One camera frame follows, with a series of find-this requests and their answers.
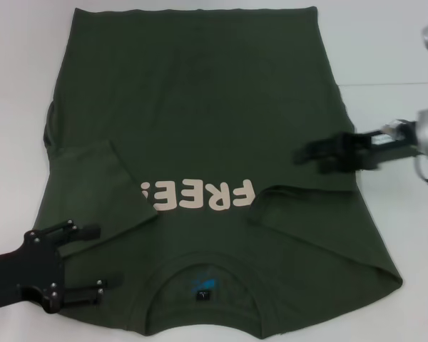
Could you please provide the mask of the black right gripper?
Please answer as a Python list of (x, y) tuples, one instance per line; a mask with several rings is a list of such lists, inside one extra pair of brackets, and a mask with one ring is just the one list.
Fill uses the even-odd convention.
[(362, 136), (367, 139), (367, 147), (360, 150), (360, 155), (354, 153), (358, 136), (338, 133), (304, 144), (294, 152), (294, 163), (303, 165), (316, 160), (318, 172), (328, 175), (376, 170), (384, 162), (420, 155), (416, 121), (395, 120), (379, 130), (362, 133)]

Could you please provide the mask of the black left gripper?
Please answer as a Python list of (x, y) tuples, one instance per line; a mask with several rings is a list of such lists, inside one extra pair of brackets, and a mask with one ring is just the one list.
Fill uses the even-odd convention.
[(63, 263), (58, 247), (100, 237), (98, 225), (81, 227), (71, 219), (26, 232), (18, 249), (0, 255), (0, 308), (30, 301), (54, 314), (61, 307), (98, 306), (108, 292), (123, 284), (124, 273), (111, 273), (90, 283), (66, 287), (63, 295)]

